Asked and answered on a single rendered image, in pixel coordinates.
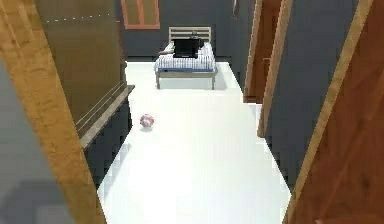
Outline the brown wooden room door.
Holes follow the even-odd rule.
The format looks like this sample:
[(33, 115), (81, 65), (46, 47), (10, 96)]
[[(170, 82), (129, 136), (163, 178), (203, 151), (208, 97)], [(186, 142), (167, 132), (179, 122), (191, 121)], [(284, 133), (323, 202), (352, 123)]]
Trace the brown wooden room door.
[(357, 0), (282, 224), (384, 224), (384, 0)]
[(255, 0), (243, 100), (261, 104), (257, 135), (265, 136), (292, 0)]

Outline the wooden bed with striped cover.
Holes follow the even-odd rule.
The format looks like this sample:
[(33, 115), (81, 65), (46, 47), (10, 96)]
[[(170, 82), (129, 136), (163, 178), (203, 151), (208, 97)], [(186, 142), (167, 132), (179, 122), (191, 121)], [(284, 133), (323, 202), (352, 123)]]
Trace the wooden bed with striped cover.
[(162, 78), (209, 78), (211, 89), (214, 89), (218, 69), (211, 44), (212, 28), (171, 26), (168, 28), (168, 45), (164, 50), (174, 50), (175, 39), (198, 39), (197, 58), (174, 58), (174, 53), (159, 55), (154, 65), (156, 87), (160, 88)]

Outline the black laptop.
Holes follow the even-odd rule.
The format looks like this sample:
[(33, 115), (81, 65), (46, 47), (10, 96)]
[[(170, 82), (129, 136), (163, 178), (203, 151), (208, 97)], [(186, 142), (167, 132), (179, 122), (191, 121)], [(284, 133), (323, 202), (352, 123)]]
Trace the black laptop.
[(175, 39), (174, 58), (197, 58), (198, 39)]

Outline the red and white ball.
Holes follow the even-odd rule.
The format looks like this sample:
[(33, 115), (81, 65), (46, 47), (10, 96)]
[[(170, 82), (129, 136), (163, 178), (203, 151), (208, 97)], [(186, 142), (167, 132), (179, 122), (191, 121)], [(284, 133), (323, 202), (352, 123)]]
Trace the red and white ball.
[(140, 118), (140, 124), (144, 128), (152, 127), (154, 124), (154, 118), (150, 114), (144, 114)]

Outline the dark cupboard with wooden top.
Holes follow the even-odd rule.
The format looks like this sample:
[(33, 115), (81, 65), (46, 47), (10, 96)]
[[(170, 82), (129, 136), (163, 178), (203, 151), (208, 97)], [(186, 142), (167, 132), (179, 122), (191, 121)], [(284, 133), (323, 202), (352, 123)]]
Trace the dark cupboard with wooden top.
[(128, 96), (134, 88), (119, 84), (76, 123), (96, 188), (102, 184), (132, 128)]

